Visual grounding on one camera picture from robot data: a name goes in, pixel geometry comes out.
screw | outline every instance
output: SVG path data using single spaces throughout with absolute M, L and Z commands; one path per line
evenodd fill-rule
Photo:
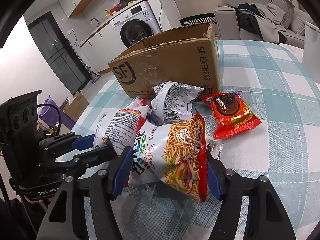
M 232 169 L 227 169 L 226 170 L 226 174 L 229 175 L 229 176 L 233 176 L 235 174 L 235 171 L 232 170 Z
M 99 171 L 98 171 L 98 175 L 99 175 L 99 176 L 104 176 L 106 173 L 107 173 L 106 170 L 99 170 Z
M 268 181 L 268 178 L 264 175 L 261 175 L 260 176 L 260 180 L 263 181 L 263 182 L 267 182 Z
M 64 181 L 65 182 L 71 182 L 71 181 L 73 181 L 73 177 L 67 176 Z

noodle snack bag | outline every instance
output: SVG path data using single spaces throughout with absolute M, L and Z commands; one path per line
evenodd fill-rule
M 189 121 L 192 100 L 204 88 L 168 81 L 153 87 L 156 97 L 151 101 L 151 120 L 157 125 Z
M 128 145 L 133 147 L 136 132 L 146 121 L 149 109 L 149 106 L 138 106 L 104 113 L 97 125 L 93 149 L 108 145 L 108 138 L 117 155 Z
M 213 137 L 222 139 L 234 136 L 261 124 L 249 106 L 242 100 L 240 92 L 207 95 L 202 101 L 211 106 L 217 123 Z
M 144 183 L 161 180 L 204 202 L 207 156 L 203 117 L 196 112 L 186 122 L 162 126 L 145 122 L 134 142 L 129 186 L 132 176 L 139 177 Z

purple bag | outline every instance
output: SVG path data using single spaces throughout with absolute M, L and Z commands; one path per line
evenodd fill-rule
M 44 101 L 46 104 L 51 104 L 56 106 L 59 109 L 60 115 L 61 115 L 61 122 L 64 123 L 66 127 L 68 127 L 70 130 L 75 125 L 75 122 L 67 116 L 59 106 L 52 100 L 52 98 L 49 95 L 49 98 Z M 50 106 L 43 106 L 39 113 L 39 118 L 44 121 L 46 124 L 55 127 L 57 122 L 59 122 L 59 115 L 57 113 L 57 110 Z

washing machine door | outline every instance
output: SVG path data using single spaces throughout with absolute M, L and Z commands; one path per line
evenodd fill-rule
M 127 21 L 120 31 L 121 40 L 127 48 L 151 35 L 153 35 L 151 27 L 142 20 Z

washing machine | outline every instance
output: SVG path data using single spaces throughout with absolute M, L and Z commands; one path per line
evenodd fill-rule
M 144 37 L 152 36 L 161 32 L 158 21 L 148 1 L 142 1 L 123 13 L 117 15 L 110 21 L 117 39 L 112 41 L 118 43 L 122 51 L 136 44 Z

